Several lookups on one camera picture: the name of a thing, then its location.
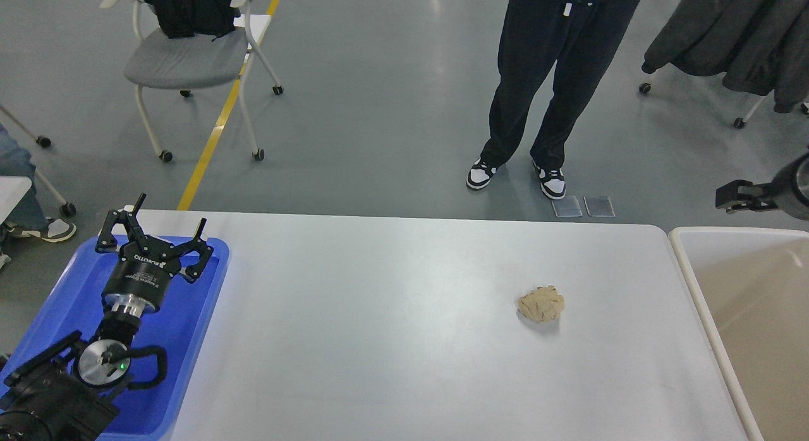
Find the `beige container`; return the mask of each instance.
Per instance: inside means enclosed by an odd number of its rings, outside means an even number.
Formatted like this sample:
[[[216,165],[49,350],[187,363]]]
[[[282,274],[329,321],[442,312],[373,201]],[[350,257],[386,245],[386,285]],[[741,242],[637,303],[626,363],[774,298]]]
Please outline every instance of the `beige container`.
[[[669,237],[748,438],[809,439],[809,233]]]

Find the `crumpled paper ball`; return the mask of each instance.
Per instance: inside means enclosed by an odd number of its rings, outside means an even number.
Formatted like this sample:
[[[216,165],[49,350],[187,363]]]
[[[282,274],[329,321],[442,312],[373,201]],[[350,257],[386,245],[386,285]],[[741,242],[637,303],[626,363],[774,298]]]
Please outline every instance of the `crumpled paper ball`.
[[[539,286],[520,298],[520,313],[537,323],[555,320],[564,311],[564,297],[551,286]]]

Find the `jeans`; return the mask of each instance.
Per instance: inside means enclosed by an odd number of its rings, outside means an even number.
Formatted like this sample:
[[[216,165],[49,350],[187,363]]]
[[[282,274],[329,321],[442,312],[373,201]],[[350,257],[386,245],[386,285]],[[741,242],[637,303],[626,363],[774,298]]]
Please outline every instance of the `jeans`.
[[[48,219],[37,201],[37,188],[34,187],[34,171],[31,154],[9,136],[0,124],[0,176],[25,176],[31,179],[31,188],[8,215],[6,222],[15,223],[28,230],[41,230],[48,227]]]

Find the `chair caster wheel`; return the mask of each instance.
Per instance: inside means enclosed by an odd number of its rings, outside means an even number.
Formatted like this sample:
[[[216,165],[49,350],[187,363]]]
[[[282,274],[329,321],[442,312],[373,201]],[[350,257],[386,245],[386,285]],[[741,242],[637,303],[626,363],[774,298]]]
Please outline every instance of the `chair caster wheel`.
[[[50,147],[50,139],[48,139],[48,136],[37,136],[37,144],[39,144],[41,148],[47,149]]]
[[[73,217],[76,214],[76,206],[71,202],[63,204],[60,210],[66,217]]]

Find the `yellow floor line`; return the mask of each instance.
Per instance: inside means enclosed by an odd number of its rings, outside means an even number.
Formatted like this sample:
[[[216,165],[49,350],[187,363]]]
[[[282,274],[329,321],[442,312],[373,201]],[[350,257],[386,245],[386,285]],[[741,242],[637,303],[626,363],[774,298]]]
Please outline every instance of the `yellow floor line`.
[[[272,0],[269,3],[267,15],[272,16],[275,14],[275,9],[277,9],[280,1],[281,0]],[[200,182],[202,182],[202,176],[205,176],[205,171],[208,169],[208,164],[210,164],[210,160],[214,156],[216,145],[219,144],[222,131],[225,130],[225,125],[228,124],[228,119],[231,117],[233,106],[236,104],[236,99],[239,97],[239,82],[239,80],[233,82],[231,93],[228,95],[228,99],[225,100],[225,105],[222,107],[222,112],[219,113],[219,119],[216,119],[214,130],[210,132],[210,138],[208,138],[208,142],[205,144],[205,149],[202,150],[202,155],[200,155],[200,159],[197,162],[196,167],[194,167],[194,172],[191,173],[191,179],[188,180],[188,184],[185,186],[185,191],[183,191],[183,196],[179,199],[177,210],[188,210],[188,208],[191,207],[191,202],[194,200],[194,196],[197,195],[197,188],[199,188]]]

